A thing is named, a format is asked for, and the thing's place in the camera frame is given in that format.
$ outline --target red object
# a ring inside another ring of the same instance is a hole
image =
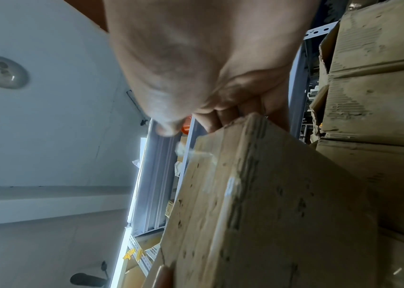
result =
[[[189,134],[189,128],[191,127],[191,116],[186,117],[183,123],[182,132],[184,135]]]

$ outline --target hand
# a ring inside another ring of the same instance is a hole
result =
[[[142,109],[175,135],[259,112],[289,129],[288,81],[318,0],[105,0],[120,66]]]
[[[158,269],[156,274],[155,282],[153,283],[153,288],[172,288],[174,286],[174,274],[172,270],[162,265]]]

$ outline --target yellow tag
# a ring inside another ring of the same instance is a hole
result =
[[[140,258],[142,258],[143,253],[144,253],[144,251],[142,249],[139,249],[139,251],[137,251],[137,255],[136,255],[137,263],[139,263],[139,260],[140,260]]]
[[[131,256],[134,254],[134,252],[136,252],[136,248],[133,248],[131,250],[129,250],[128,252],[126,252],[126,255],[123,257],[123,260],[131,260]]]

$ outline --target round ceiling light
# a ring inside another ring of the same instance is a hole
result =
[[[17,62],[0,56],[0,87],[20,89],[27,85],[28,72]]]

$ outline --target wall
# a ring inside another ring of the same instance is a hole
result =
[[[63,0],[0,0],[0,56],[31,76],[0,88],[0,186],[133,186],[141,117],[108,35]]]
[[[0,288],[74,288],[69,278],[113,274],[127,210],[0,224]]]

